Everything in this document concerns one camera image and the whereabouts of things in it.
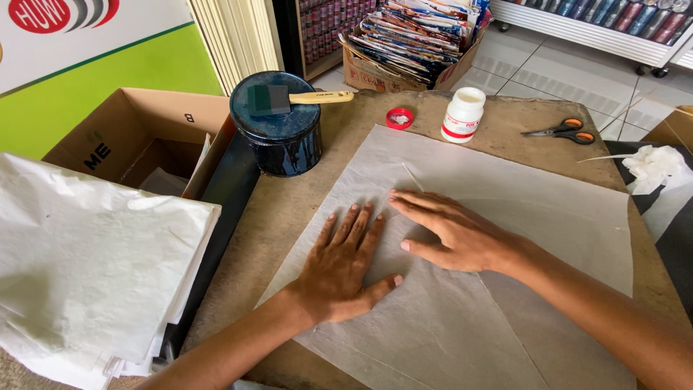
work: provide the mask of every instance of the cardboard box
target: cardboard box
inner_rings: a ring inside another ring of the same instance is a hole
[[[489,25],[487,24],[480,28],[472,47],[459,61],[440,73],[433,87],[434,90],[449,91],[467,73],[472,66],[474,56],[476,56],[481,39],[484,37],[488,27]],[[356,26],[354,34],[360,35],[361,33],[362,31]],[[360,90],[369,89],[377,92],[425,91],[428,89],[426,84],[412,83],[404,78],[396,78],[389,74],[384,74],[379,69],[356,57],[346,47],[342,47],[342,52],[344,56],[344,84]]]
[[[199,200],[235,131],[228,97],[121,88],[42,161],[133,188],[161,167],[190,179],[183,197]]]
[[[693,149],[693,105],[680,105],[677,108],[684,112],[673,111],[657,127],[647,133],[642,141],[684,145],[688,149]]]

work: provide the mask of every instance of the scissors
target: scissors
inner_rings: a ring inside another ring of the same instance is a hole
[[[555,138],[568,138],[580,145],[590,145],[595,142],[595,136],[590,133],[580,131],[582,121],[575,118],[564,119],[557,127],[552,127],[542,131],[528,131],[522,133],[525,137],[538,137],[540,135],[550,135]]]

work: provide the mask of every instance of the dark blue tin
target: dark blue tin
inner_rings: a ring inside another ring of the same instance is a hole
[[[255,153],[258,167],[272,176],[296,176],[322,157],[320,105],[294,104],[288,114],[251,117],[248,87],[286,85],[290,94],[315,92],[302,78],[283,71],[263,71],[241,81],[231,94],[231,119]]]

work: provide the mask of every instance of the white tiled floor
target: white tiled floor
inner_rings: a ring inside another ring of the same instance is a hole
[[[638,141],[672,107],[693,105],[693,72],[672,69],[656,79],[635,74],[637,66],[626,58],[525,28],[513,26],[500,33],[492,25],[472,68],[453,90],[469,86],[487,95],[576,101],[588,108],[602,138]],[[339,65],[311,83],[324,90],[352,90],[343,80]]]

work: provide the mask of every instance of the bottle label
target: bottle label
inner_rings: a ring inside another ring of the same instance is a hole
[[[479,121],[463,122],[451,117],[447,112],[443,120],[443,130],[450,136],[456,138],[471,137],[479,126]]]

